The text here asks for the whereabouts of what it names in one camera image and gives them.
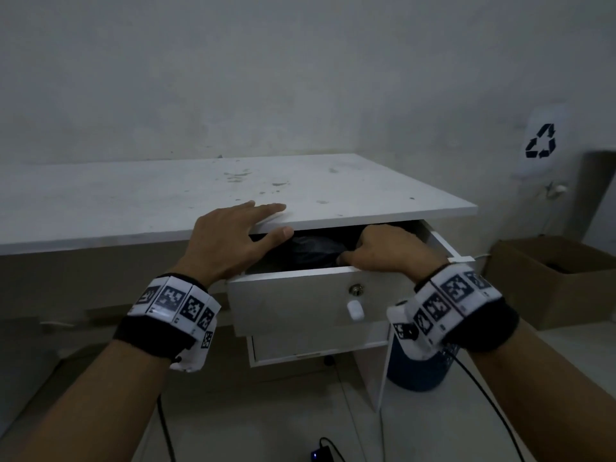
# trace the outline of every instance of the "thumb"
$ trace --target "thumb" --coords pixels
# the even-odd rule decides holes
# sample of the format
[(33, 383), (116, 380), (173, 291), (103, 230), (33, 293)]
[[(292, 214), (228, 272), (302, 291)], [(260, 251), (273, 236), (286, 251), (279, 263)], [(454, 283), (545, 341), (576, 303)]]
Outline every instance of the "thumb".
[(353, 265), (354, 256), (355, 251), (345, 251), (338, 256), (338, 259), (336, 259), (336, 264), (339, 266), (351, 266)]
[(268, 251), (282, 245), (285, 241), (293, 236), (291, 227), (274, 228), (270, 233), (254, 243), (254, 248), (259, 257), (266, 255)]

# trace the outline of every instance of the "fingernail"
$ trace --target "fingernail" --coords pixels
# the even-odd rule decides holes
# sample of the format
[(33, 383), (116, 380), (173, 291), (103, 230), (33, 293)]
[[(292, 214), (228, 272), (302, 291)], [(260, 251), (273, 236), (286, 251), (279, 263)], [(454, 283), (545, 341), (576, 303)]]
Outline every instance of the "fingernail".
[(293, 230), (291, 227), (285, 227), (282, 229), (282, 233), (285, 235), (285, 238), (288, 240), (289, 238), (293, 236), (293, 233), (295, 233), (295, 230)]

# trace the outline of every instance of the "wristband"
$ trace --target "wristband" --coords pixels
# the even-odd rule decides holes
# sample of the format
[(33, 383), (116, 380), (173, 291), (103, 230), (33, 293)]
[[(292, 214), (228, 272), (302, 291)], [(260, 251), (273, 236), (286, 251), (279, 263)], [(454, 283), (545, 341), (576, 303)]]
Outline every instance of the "wristband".
[[(196, 280), (164, 274), (150, 282), (120, 322), (114, 338), (155, 357), (182, 364), (190, 356), (188, 361), (196, 363), (200, 357), (195, 357), (194, 353), (198, 350), (200, 354), (207, 354), (210, 348), (216, 327), (214, 317), (219, 310), (220, 305)], [(183, 350), (192, 352), (183, 355)], [(191, 365), (191, 371), (196, 371), (195, 366)]]
[(410, 358), (426, 360), (442, 342), (472, 352), (493, 350), (518, 325), (518, 314), (469, 265), (441, 267), (418, 287), (414, 298), (388, 309), (388, 319)]

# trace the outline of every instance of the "white paper sign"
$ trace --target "white paper sign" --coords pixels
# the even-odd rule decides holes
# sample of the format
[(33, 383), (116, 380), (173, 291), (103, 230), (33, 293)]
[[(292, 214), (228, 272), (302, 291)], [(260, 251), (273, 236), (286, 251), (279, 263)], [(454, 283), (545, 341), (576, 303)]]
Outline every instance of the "white paper sign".
[(527, 178), (542, 175), (554, 167), (566, 144), (569, 115), (569, 107), (565, 103), (537, 107), (532, 111), (514, 176)]

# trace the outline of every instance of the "white drawer knob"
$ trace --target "white drawer knob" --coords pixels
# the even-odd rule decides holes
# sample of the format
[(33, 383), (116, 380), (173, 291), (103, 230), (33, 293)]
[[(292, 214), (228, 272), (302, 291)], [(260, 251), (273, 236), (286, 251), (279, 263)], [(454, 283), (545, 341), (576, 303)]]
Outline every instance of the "white drawer knob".
[(348, 302), (347, 310), (349, 310), (350, 318), (354, 321), (361, 321), (364, 318), (364, 309), (362, 308), (362, 304), (357, 300)]

